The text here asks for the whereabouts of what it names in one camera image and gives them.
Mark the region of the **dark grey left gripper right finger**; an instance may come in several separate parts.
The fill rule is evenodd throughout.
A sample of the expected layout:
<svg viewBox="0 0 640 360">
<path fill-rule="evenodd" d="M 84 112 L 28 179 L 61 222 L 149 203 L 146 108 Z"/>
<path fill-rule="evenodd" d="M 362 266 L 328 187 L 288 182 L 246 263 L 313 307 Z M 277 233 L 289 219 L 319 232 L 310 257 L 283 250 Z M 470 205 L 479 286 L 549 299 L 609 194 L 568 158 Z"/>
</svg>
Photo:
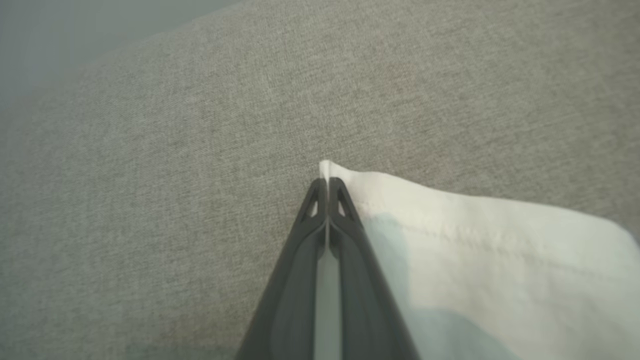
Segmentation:
<svg viewBox="0 0 640 360">
<path fill-rule="evenodd" d="M 329 178 L 330 248 L 339 264 L 343 360 L 417 360 L 402 313 L 345 182 Z"/>
</svg>

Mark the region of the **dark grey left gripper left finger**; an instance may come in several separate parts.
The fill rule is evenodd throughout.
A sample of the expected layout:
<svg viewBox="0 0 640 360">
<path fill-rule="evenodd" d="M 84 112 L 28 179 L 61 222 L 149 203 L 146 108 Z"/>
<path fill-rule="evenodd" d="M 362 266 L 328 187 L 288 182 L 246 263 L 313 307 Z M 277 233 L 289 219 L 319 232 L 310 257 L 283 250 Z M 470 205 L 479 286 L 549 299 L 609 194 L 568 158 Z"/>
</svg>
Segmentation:
<svg viewBox="0 0 640 360">
<path fill-rule="evenodd" d="M 327 219 L 327 182 L 316 178 L 302 201 L 236 359 L 313 359 L 317 269 Z"/>
</svg>

